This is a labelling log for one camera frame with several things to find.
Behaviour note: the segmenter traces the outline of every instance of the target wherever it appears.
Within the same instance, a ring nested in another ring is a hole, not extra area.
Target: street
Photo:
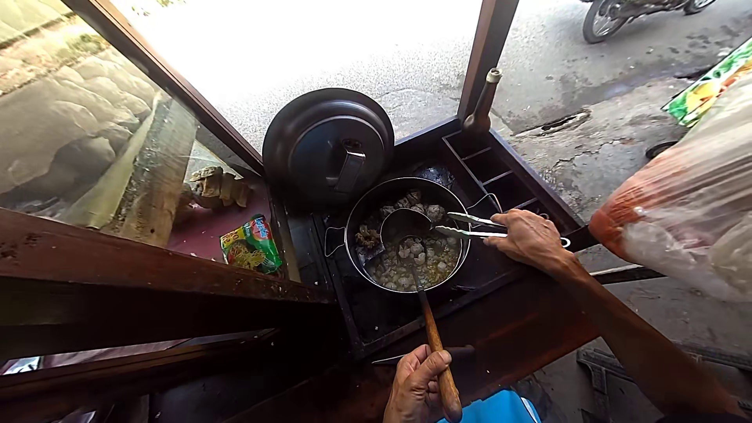
[[[379,101],[397,138],[453,115],[480,10],[479,0],[332,0],[324,6],[186,0],[155,6],[145,17],[132,13],[128,0],[113,3],[258,150],[280,108],[324,87],[351,88]],[[752,36],[752,3],[717,0],[693,16],[641,17],[591,45],[582,38],[589,6],[520,2],[493,107],[510,131],[564,117],[654,78],[707,68]]]

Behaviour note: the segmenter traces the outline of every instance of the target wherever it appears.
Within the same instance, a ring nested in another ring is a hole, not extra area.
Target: motorcycle
[[[597,44],[612,36],[625,23],[643,15],[684,9],[685,14],[697,14],[715,0],[583,0],[592,2],[582,25],[582,35],[590,44]]]

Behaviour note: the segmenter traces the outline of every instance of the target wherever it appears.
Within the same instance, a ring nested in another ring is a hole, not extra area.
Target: green noodle packet
[[[264,215],[255,215],[248,223],[222,235],[220,242],[225,261],[231,266],[268,274],[282,265]]]

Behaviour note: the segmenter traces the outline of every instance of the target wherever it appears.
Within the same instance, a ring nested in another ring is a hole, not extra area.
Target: pot handle
[[[360,150],[359,142],[347,140],[342,145],[345,151],[344,164],[339,172],[334,190],[340,193],[349,193],[353,190],[360,168],[365,163],[365,153]]]
[[[486,197],[491,197],[493,199],[493,204],[496,206],[496,210],[499,210],[499,213],[503,213],[504,212],[502,210],[502,204],[499,202],[499,198],[494,193],[488,193],[488,194],[482,196],[481,199],[479,199],[475,204],[471,205],[467,209],[470,210],[471,208],[475,207],[476,205],[481,204],[481,201],[485,200]]]
[[[344,229],[344,228],[345,228],[345,227],[328,227],[328,228],[326,228],[326,230],[324,231],[324,257],[331,257],[331,256],[332,256],[332,254],[334,254],[334,252],[335,252],[335,251],[337,251],[337,250],[338,250],[338,249],[339,249],[339,248],[340,248],[340,247],[341,247],[342,245],[344,245],[344,234],[343,234],[343,235],[342,235],[342,243],[341,243],[340,245],[337,245],[337,248],[335,248],[335,249],[331,250],[331,251],[329,252],[329,254],[327,254],[327,253],[326,253],[326,246],[327,246],[327,245],[329,245],[329,243],[327,242],[327,241],[328,241],[328,238],[329,238],[329,230],[330,230],[330,229],[334,229],[334,230],[342,230],[342,229]]]

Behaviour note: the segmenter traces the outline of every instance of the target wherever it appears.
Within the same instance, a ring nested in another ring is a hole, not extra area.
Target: wooden ladle handle
[[[420,305],[423,308],[423,316],[426,318],[426,332],[428,334],[428,345],[431,352],[441,351],[444,346],[441,344],[441,338],[438,335],[436,321],[433,319],[431,306],[428,304],[426,292],[418,290]],[[444,405],[444,417],[450,423],[458,423],[462,420],[462,403],[459,401],[459,391],[454,385],[454,378],[449,367],[438,375],[438,391],[441,395],[441,403]]]

